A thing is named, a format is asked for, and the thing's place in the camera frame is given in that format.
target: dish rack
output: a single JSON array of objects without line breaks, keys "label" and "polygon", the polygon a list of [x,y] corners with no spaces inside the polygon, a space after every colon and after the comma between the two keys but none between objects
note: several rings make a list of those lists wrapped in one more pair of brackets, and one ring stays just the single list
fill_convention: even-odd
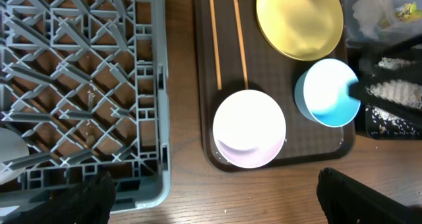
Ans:
[{"label": "dish rack", "polygon": [[164,0],[0,0],[1,126],[30,155],[0,186],[0,223],[100,171],[112,213],[168,195],[169,102]]}]

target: pink bowl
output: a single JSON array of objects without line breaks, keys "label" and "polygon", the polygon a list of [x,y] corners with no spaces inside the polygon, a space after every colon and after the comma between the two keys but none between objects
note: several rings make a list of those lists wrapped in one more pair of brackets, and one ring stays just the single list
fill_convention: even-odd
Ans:
[{"label": "pink bowl", "polygon": [[286,120],[270,96],[243,90],[219,106],[212,130],[224,158],[238,167],[256,168],[280,152],[286,138]]}]

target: wooden chopstick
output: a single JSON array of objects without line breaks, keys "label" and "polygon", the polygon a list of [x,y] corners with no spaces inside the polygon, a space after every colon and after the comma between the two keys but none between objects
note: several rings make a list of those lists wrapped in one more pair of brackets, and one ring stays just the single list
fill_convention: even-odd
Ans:
[{"label": "wooden chopstick", "polygon": [[245,89],[248,90],[249,89],[248,72],[246,68],[245,46],[243,45],[243,33],[242,33],[242,23],[240,21],[239,3],[237,0],[233,0],[233,3],[235,5],[237,36],[239,37],[239,48],[240,48],[240,58],[242,60],[243,80],[245,81]]},{"label": "wooden chopstick", "polygon": [[214,10],[214,0],[210,0],[210,9],[211,9],[212,40],[214,42],[214,59],[216,61],[217,89],[221,90],[222,76],[221,76],[221,71],[220,71],[220,54],[218,53],[216,12]]}]

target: light blue cup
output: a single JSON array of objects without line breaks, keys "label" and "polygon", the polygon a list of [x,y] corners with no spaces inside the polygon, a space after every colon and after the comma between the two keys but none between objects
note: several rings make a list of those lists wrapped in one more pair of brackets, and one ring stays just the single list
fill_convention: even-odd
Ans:
[{"label": "light blue cup", "polygon": [[344,126],[361,106],[348,95],[352,82],[357,82],[357,77],[345,63],[337,59],[318,61],[296,83],[296,106],[312,121],[333,128]]}]

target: wooden table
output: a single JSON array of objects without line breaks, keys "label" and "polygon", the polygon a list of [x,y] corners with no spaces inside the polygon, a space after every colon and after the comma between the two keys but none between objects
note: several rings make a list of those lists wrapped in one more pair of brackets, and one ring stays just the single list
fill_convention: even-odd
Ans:
[{"label": "wooden table", "polygon": [[336,161],[227,175],[202,152],[193,0],[166,0],[172,184],[156,208],[112,215],[110,223],[326,223],[318,173],[333,167],[407,206],[422,203],[422,142],[357,137]]}]

